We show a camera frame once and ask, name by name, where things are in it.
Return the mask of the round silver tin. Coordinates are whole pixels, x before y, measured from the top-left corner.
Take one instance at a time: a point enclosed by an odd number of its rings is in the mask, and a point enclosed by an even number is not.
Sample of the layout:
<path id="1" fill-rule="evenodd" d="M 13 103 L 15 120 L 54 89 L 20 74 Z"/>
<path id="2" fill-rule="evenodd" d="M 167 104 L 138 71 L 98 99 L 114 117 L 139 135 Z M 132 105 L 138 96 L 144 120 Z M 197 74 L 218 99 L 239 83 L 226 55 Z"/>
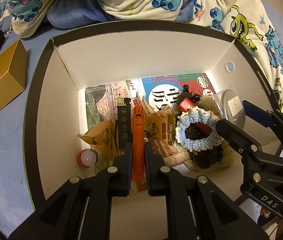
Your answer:
<path id="1" fill-rule="evenodd" d="M 240 129 L 244 128 L 246 112 L 235 85 L 216 93 L 213 98 L 221 117 L 230 121 Z"/>

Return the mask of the blue pillow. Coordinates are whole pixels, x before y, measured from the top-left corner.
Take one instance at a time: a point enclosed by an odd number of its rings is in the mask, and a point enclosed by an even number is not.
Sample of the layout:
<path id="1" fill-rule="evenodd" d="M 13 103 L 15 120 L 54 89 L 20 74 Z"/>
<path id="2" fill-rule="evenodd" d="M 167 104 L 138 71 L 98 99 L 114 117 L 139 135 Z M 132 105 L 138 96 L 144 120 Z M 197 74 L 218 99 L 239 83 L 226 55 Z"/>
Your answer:
<path id="1" fill-rule="evenodd" d="M 72 29 L 114 21 L 98 0 L 56 0 L 46 13 L 48 22 L 58 29 Z"/>

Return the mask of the colourful printed card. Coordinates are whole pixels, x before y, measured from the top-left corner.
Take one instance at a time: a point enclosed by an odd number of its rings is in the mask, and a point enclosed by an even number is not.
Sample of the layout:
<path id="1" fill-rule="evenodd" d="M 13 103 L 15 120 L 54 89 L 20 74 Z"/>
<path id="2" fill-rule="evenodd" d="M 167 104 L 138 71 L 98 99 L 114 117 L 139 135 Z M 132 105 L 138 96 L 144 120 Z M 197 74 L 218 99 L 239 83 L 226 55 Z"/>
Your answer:
<path id="1" fill-rule="evenodd" d="M 85 89 L 88 130 L 97 124 L 117 118 L 117 99 L 131 99 L 131 106 L 142 104 L 144 114 L 177 106 L 177 96 L 189 85 L 193 94 L 213 96 L 215 90 L 205 73 L 164 75 L 126 80 Z"/>

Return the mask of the large black cardboard box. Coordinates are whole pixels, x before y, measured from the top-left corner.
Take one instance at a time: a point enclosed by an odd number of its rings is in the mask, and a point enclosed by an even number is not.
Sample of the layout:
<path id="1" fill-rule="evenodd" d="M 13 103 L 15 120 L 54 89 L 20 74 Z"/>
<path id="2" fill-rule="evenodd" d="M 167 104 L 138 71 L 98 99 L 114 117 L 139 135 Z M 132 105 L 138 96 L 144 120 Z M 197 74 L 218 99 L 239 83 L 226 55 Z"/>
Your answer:
<path id="1" fill-rule="evenodd" d="M 261 67 L 233 36 L 194 24 L 140 20 L 90 25 L 50 38 L 29 86 L 24 116 L 24 165 L 35 208 L 69 178 L 94 175 L 78 155 L 96 140 L 113 159 L 135 128 L 167 155 L 175 141 L 176 101 L 183 85 L 211 89 L 213 105 L 199 124 L 235 118 L 261 145 L 274 133 L 243 114 L 243 101 L 263 110 L 278 102 Z"/>

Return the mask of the blue white knitted scrunchie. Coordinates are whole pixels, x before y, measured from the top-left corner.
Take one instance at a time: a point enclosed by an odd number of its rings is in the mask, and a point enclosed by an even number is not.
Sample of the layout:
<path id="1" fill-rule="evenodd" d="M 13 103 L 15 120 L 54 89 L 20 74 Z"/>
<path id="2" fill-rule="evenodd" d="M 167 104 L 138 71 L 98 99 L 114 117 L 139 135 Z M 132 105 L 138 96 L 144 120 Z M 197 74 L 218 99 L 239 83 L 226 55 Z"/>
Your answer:
<path id="1" fill-rule="evenodd" d="M 185 132 L 175 132 L 176 142 L 189 151 L 206 151 L 212 150 L 214 146 L 219 146 L 223 138 L 218 135 L 216 125 L 213 132 L 207 137 L 195 126 L 189 127 Z"/>

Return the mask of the black gold lighter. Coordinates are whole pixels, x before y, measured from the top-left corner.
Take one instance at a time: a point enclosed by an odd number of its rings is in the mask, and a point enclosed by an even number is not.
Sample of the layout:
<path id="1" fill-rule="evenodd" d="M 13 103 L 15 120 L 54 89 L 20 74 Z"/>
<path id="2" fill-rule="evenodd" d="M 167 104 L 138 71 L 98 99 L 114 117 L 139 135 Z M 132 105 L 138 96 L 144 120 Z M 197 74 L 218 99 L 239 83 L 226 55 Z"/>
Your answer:
<path id="1" fill-rule="evenodd" d="M 118 143 L 119 149 L 123 150 L 131 141 L 131 99 L 118 98 Z"/>

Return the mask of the dark brown fluffy scrunchie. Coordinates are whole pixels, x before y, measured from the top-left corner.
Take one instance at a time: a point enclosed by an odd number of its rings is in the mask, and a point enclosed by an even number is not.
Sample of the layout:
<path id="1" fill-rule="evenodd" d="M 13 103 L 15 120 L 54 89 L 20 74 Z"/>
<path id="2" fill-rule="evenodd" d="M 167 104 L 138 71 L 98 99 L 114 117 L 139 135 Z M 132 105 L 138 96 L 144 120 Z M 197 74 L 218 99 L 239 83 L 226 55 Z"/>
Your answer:
<path id="1" fill-rule="evenodd" d="M 182 111 L 178 109 L 178 105 L 184 98 L 189 98 L 196 106 L 205 109 L 206 111 L 211 110 L 215 115 L 218 115 L 221 120 L 221 114 L 218 110 L 215 100 L 207 95 L 193 94 L 191 92 L 181 92 L 177 97 L 177 106 L 175 108 L 175 119 L 182 114 Z M 190 161 L 186 164 L 191 170 L 208 169 L 211 165 L 220 163 L 222 167 L 232 166 L 234 163 L 234 150 L 229 146 L 229 143 L 223 140 L 219 146 L 214 146 L 212 150 L 206 151 L 189 151 L 182 146 L 182 149 L 188 152 Z"/>

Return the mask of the small brown cardboard box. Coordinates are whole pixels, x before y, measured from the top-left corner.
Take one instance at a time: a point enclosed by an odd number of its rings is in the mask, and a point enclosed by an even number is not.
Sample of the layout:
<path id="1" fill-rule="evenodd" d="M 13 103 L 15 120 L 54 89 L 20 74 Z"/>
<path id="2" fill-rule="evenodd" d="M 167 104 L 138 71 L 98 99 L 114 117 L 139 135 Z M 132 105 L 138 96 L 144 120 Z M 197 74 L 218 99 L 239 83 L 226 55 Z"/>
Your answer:
<path id="1" fill-rule="evenodd" d="M 0 111 L 26 88 L 28 51 L 18 39 L 0 54 Z"/>

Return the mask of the brown triangular snack packet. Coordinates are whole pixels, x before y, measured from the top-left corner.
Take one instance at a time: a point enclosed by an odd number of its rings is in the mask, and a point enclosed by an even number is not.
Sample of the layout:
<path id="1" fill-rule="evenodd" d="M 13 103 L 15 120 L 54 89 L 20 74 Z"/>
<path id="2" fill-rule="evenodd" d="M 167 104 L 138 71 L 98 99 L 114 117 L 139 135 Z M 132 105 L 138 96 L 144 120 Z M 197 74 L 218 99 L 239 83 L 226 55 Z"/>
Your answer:
<path id="1" fill-rule="evenodd" d="M 102 121 L 85 134 L 78 134 L 85 143 L 94 146 L 103 157 L 114 161 L 119 155 L 117 144 L 117 120 Z"/>
<path id="2" fill-rule="evenodd" d="M 144 129 L 153 137 L 172 146 L 175 141 L 175 116 L 171 109 L 161 109 L 145 117 Z"/>

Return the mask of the orange round lip balm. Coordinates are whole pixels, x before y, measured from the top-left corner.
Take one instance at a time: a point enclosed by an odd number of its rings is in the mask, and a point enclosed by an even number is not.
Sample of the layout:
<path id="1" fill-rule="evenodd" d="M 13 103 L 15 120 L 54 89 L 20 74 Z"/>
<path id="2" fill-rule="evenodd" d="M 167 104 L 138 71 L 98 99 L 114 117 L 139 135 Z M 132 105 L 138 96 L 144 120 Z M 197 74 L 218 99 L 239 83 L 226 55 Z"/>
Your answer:
<path id="1" fill-rule="evenodd" d="M 80 166 L 90 168 L 97 162 L 98 156 L 93 150 L 82 150 L 78 153 L 77 161 Z"/>

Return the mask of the monster print fleece blanket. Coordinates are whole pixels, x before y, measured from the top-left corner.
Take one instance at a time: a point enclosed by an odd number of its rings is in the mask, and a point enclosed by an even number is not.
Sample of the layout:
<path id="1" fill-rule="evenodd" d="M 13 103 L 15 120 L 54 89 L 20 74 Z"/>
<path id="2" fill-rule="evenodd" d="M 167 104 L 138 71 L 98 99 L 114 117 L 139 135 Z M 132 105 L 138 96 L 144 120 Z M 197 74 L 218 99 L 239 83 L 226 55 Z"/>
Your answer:
<path id="1" fill-rule="evenodd" d="M 0 1 L 0 30 L 31 37 L 56 0 Z M 197 24 L 235 37 L 262 68 L 283 111 L 283 46 L 261 0 L 98 0 L 116 20 Z"/>

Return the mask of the red lighter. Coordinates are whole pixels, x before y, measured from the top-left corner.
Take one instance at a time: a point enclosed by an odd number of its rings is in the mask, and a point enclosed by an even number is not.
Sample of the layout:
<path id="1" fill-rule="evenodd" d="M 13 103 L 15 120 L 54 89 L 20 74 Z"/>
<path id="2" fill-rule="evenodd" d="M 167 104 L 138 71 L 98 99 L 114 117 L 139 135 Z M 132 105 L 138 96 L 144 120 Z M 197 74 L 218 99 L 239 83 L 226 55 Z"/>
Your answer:
<path id="1" fill-rule="evenodd" d="M 215 115 L 214 112 L 196 106 L 189 98 L 184 98 L 178 105 L 178 109 L 182 111 L 176 124 L 176 131 L 179 133 L 195 126 L 208 137 L 213 132 L 219 119 L 219 116 Z"/>

